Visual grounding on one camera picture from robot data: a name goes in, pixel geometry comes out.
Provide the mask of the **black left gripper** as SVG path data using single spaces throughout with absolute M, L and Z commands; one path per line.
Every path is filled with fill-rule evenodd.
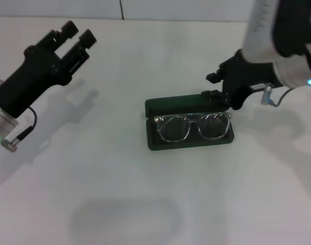
M 96 43 L 92 32 L 87 29 L 62 58 L 50 50 L 57 50 L 78 31 L 69 20 L 60 31 L 51 30 L 40 40 L 40 46 L 45 48 L 32 45 L 24 51 L 24 62 L 0 85 L 2 110 L 18 118 L 47 89 L 71 81 L 71 76 L 90 58 L 87 50 Z

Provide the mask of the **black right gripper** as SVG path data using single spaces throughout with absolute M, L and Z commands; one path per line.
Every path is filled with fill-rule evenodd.
M 205 100 L 218 105 L 229 105 L 234 110 L 242 108 L 246 99 L 253 93 L 263 91 L 266 84 L 279 88 L 279 82 L 272 63 L 247 62 L 241 50 L 220 64 L 216 72 L 208 74 L 206 80 L 219 83 L 223 80 L 222 92 L 207 90 L 201 93 Z

